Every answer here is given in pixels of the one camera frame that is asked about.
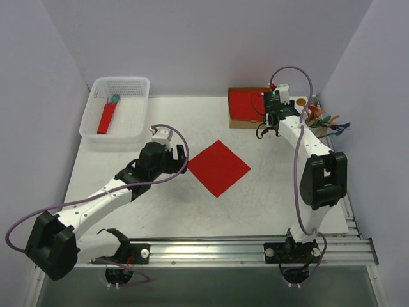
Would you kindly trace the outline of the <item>red paper napkin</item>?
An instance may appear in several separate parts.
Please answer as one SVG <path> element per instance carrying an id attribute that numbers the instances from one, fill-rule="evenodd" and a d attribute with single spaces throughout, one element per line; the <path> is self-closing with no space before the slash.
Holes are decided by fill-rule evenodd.
<path id="1" fill-rule="evenodd" d="M 246 175 L 251 167 L 217 140 L 188 162 L 189 171 L 218 198 Z"/>

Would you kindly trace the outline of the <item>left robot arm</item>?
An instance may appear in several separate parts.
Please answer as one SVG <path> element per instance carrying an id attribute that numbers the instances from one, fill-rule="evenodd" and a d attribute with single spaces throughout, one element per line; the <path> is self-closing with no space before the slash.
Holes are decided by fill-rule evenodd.
<path id="1" fill-rule="evenodd" d="M 183 145 L 173 150 L 157 142 L 147 143 L 138 158 L 86 203 L 56 214 L 41 213 L 35 220 L 25 255 L 52 281 L 64 278 L 79 262 L 126 262 L 132 247 L 130 239 L 119 230 L 109 228 L 91 236 L 85 233 L 114 210 L 147 192 L 159 176 L 185 173 L 186 162 Z"/>

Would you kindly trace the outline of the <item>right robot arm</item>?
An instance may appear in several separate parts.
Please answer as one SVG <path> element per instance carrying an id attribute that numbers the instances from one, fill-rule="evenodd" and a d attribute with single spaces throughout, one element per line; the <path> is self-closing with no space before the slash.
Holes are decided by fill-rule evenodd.
<path id="1" fill-rule="evenodd" d="M 265 128 L 294 149 L 293 190 L 297 220 L 286 234 L 284 256 L 297 262 L 310 252 L 318 256 L 314 241 L 326 215 L 346 196 L 348 160 L 344 153 L 324 145 L 303 121 L 295 102 L 283 102 L 278 90 L 259 94 Z"/>

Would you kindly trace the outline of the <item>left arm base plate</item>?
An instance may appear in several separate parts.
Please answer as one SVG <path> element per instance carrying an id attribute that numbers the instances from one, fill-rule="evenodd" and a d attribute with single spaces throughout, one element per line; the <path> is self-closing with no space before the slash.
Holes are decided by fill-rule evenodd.
<path id="1" fill-rule="evenodd" d="M 103 264 L 104 260 L 123 265 L 144 265 L 149 263 L 151 246 L 147 243 L 122 244 L 113 256 L 99 257 L 94 264 Z"/>

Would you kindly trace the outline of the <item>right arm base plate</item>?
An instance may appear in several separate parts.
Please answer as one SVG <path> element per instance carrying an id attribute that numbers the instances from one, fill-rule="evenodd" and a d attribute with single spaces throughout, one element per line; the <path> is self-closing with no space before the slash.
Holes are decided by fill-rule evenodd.
<path id="1" fill-rule="evenodd" d="M 306 264 L 317 263 L 321 251 L 316 241 L 308 243 L 268 242 L 263 245 L 265 262 L 268 264 Z"/>

